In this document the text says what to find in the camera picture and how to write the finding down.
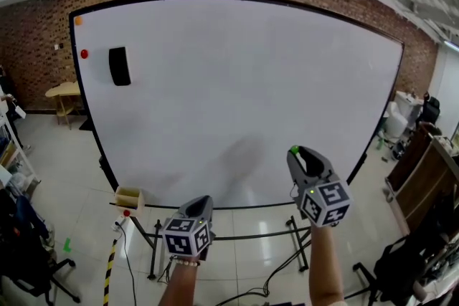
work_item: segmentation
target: cable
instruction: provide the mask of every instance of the cable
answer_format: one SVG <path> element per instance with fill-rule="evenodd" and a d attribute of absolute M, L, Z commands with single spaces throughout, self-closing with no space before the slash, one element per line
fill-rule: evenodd
<path fill-rule="evenodd" d="M 115 222 L 115 224 L 118 227 L 120 227 L 121 231 L 123 231 L 123 235 L 124 235 L 124 254 L 126 255 L 126 261 L 128 262 L 128 268 L 129 268 L 129 272 L 131 273 L 131 278 L 132 278 L 132 292 L 134 294 L 134 306 L 137 306 L 136 285 L 134 283 L 134 274 L 132 274 L 131 264 L 129 263 L 128 253 L 126 251 L 126 233 L 124 232 L 124 228 L 118 222 Z"/>
<path fill-rule="evenodd" d="M 159 276 L 157 282 L 158 283 L 164 283 L 165 285 L 168 285 L 171 278 L 169 276 L 169 270 L 171 270 L 171 266 L 172 266 L 172 260 L 175 259 L 177 257 L 170 257 L 169 258 L 169 263 L 167 264 L 166 268 L 164 268 L 164 271 L 162 272 L 162 274 Z M 164 277 L 164 274 L 166 274 L 166 281 L 163 281 L 161 280 L 162 277 Z"/>
<path fill-rule="evenodd" d="M 293 187 L 292 187 L 292 190 L 290 190 L 290 194 L 289 194 L 289 195 L 290 195 L 290 197 L 291 197 L 292 199 L 294 199 L 294 198 L 297 198 L 297 197 L 298 197 L 298 195 L 297 195 L 297 196 L 292 196 L 292 192 L 293 192 L 293 190 L 295 190 L 295 187 L 296 187 L 296 183 L 293 183 Z"/>
<path fill-rule="evenodd" d="M 285 269 L 293 260 L 295 260 L 299 255 L 300 253 L 306 248 L 308 247 L 309 245 L 311 245 L 311 240 L 306 242 L 302 247 L 300 247 L 300 249 L 298 251 L 296 251 L 293 255 L 291 255 L 287 260 L 285 260 L 274 272 L 271 273 L 271 275 L 268 277 L 268 279 L 266 280 L 265 284 L 263 285 L 263 287 L 254 287 L 254 288 L 251 288 L 250 290 L 244 292 L 244 293 L 241 293 L 240 295 L 237 295 L 237 296 L 234 296 L 234 297 L 231 297 L 229 298 L 228 300 L 225 300 L 221 303 L 219 303 L 218 305 L 216 306 L 222 306 L 224 304 L 227 304 L 228 302 L 231 302 L 233 300 L 236 300 L 237 298 L 240 298 L 240 297 L 243 297 L 243 296 L 249 296 L 249 295 L 253 295 L 253 296 L 261 296 L 261 297 L 264 297 L 264 298 L 267 298 L 269 295 L 270 295 L 270 290 L 269 290 L 269 283 L 270 283 L 270 280 L 271 278 L 273 278 L 275 276 L 276 273 L 280 272 L 282 269 Z M 255 290 L 262 290 L 262 293 L 261 292 L 253 292 Z"/>

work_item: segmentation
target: wooden table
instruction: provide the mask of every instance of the wooden table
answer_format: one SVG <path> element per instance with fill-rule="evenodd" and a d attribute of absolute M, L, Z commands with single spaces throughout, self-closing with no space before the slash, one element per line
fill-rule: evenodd
<path fill-rule="evenodd" d="M 80 114 L 80 112 L 75 106 L 75 101 L 72 100 L 72 96 L 81 95 L 80 86 L 78 85 L 78 82 L 61 83 L 60 85 L 48 90 L 44 95 L 46 97 L 55 99 L 57 123 L 60 124 L 59 118 L 63 116 L 65 118 L 65 121 L 67 122 L 67 125 L 69 126 L 69 129 L 72 130 L 72 126 L 69 123 L 67 115 L 69 115 L 73 110 L 75 110 L 78 115 Z M 66 97 L 67 100 L 70 102 L 68 106 L 64 105 L 64 102 L 62 100 L 63 97 Z"/>

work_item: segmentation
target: ceiling light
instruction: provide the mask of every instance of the ceiling light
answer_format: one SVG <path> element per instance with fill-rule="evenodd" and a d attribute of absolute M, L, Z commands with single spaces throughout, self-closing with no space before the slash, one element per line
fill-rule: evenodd
<path fill-rule="evenodd" d="M 453 44 L 451 41 L 446 41 L 446 40 L 444 41 L 444 43 L 445 43 L 446 46 L 448 46 L 448 47 L 450 47 L 451 49 L 453 49 L 453 50 L 459 52 L 459 46 L 458 46 L 458 45 Z"/>

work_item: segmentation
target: tiled floor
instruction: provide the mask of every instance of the tiled floor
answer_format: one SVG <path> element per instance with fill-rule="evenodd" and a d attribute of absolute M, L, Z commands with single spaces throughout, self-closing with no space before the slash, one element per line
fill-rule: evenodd
<path fill-rule="evenodd" d="M 98 165 L 100 157 L 93 134 L 80 131 L 84 118 L 73 117 L 73 130 L 58 125 L 52 115 L 28 115 L 18 124 L 24 143 L 32 144 L 29 155 L 42 182 L 32 198 L 35 209 L 55 224 L 56 250 L 60 259 L 66 238 L 70 238 L 70 257 L 77 264 L 62 277 L 82 298 L 83 305 L 103 303 L 103 287 L 107 258 L 112 240 L 119 235 L 110 229 L 118 212 L 109 202 L 113 192 Z M 393 162 L 384 163 L 384 150 L 369 149 L 369 157 L 351 185 L 355 204 L 347 218 L 334 229 L 336 247 L 341 262 L 346 293 L 361 289 L 352 265 L 363 262 L 372 269 L 383 248 L 400 237 L 394 216 L 384 200 L 384 177 Z M 153 231 L 157 219 L 164 220 L 170 209 L 146 209 L 140 218 L 143 226 Z M 226 210 L 214 212 L 214 231 L 218 236 L 247 235 L 283 231 L 285 221 L 294 215 L 294 206 L 264 209 Z M 157 305 L 165 285 L 146 278 L 151 250 L 134 225 L 124 224 L 126 248 L 136 282 L 139 306 Z M 213 243 L 208 260 L 199 269 L 195 303 L 215 305 L 252 287 L 262 287 L 269 274 L 294 252 L 291 235 L 264 239 L 220 241 Z M 156 273 L 167 264 L 162 247 L 158 249 Z M 6 296 L 12 305 L 44 305 L 44 298 L 34 299 L 4 282 Z M 298 272 L 298 262 L 292 262 L 270 283 L 269 302 L 308 301 L 308 272 Z M 74 305 L 62 292 L 55 293 L 56 305 Z M 229 305 L 262 305 L 261 297 L 243 297 Z M 356 298 L 350 305 L 364 305 Z M 128 271 L 123 243 L 116 249 L 115 266 L 110 279 L 110 306 L 133 305 L 131 276 Z"/>

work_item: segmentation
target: brick wall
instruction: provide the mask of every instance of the brick wall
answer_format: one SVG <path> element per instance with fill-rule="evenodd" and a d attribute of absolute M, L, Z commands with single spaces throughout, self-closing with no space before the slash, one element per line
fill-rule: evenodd
<path fill-rule="evenodd" d="M 32 0 L 0 8 L 0 63 L 16 84 L 25 108 L 53 107 L 45 92 L 76 80 L 68 27 L 75 9 L 109 0 Z M 294 0 L 330 9 L 362 21 L 402 40 L 404 56 L 397 89 L 427 90 L 437 45 L 416 26 L 377 0 Z M 54 44 L 64 48 L 54 50 Z"/>

